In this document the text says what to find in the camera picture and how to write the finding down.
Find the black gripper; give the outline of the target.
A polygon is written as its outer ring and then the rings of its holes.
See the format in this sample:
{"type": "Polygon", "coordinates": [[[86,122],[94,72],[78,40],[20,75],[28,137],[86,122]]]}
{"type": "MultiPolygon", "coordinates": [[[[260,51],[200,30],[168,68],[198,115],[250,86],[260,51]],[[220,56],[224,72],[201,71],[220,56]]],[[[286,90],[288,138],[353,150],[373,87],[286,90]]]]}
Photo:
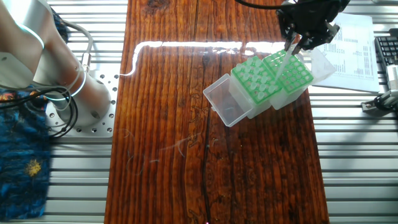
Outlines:
{"type": "Polygon", "coordinates": [[[339,25],[330,23],[344,10],[342,0],[284,1],[281,6],[276,14],[285,39],[284,50],[290,49],[297,34],[302,36],[292,55],[329,44],[340,30],[339,25]]]}

